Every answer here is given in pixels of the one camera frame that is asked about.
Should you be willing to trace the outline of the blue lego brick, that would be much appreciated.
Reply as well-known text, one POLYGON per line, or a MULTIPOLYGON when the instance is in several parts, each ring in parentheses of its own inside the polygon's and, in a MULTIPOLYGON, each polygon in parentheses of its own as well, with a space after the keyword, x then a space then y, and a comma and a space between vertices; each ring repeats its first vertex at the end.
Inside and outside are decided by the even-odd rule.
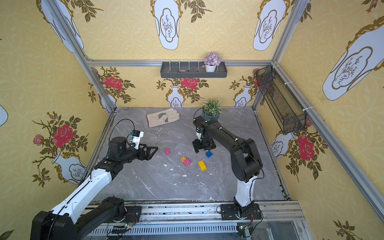
POLYGON ((208 158, 210 158, 210 157, 213 156, 213 153, 212 153, 211 151, 207 151, 207 152, 206 152, 206 156, 207 156, 208 158))

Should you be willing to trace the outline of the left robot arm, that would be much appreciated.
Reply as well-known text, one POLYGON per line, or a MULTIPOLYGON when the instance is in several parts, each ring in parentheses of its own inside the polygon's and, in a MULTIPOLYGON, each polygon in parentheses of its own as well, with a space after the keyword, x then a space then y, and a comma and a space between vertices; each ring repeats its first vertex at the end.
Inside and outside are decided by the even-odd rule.
POLYGON ((124 168, 134 160, 149 161, 158 147, 139 141, 128 144, 125 137, 109 142, 109 154, 97 163, 82 184, 49 212, 39 212, 32 221, 32 240, 82 240, 102 223, 125 220, 128 211, 124 200, 108 197, 87 214, 83 211, 124 168))

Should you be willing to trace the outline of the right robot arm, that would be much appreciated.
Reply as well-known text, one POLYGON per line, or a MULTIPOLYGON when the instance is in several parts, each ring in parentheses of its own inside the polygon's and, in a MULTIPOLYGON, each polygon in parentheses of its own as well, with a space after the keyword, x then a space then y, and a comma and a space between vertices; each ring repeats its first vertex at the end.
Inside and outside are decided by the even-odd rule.
POLYGON ((238 180, 234 205, 241 215, 247 214, 254 207, 255 181, 263 172, 263 163, 255 141, 237 137, 214 118, 206 120, 201 116, 195 117, 193 124, 197 136, 193 141, 196 153, 215 149, 215 142, 230 153, 231 168, 238 180))

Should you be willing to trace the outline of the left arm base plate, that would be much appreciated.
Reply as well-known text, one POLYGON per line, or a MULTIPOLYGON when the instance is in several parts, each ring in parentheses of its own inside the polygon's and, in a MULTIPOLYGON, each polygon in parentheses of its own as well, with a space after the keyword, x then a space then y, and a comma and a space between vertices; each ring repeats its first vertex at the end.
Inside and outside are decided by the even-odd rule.
POLYGON ((141 206, 128 206, 128 207, 125 207, 125 212, 123 215, 113 218, 113 222, 136 224, 140 220, 141 213, 142 213, 141 206))

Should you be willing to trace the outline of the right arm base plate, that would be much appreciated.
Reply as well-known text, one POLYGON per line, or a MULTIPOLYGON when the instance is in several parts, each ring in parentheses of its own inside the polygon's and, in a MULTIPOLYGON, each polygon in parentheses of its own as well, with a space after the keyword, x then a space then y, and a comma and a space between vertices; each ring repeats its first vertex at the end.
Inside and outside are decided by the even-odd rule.
POLYGON ((222 220, 261 220, 262 212, 256 202, 251 202, 246 207, 237 204, 220 205, 222 220))

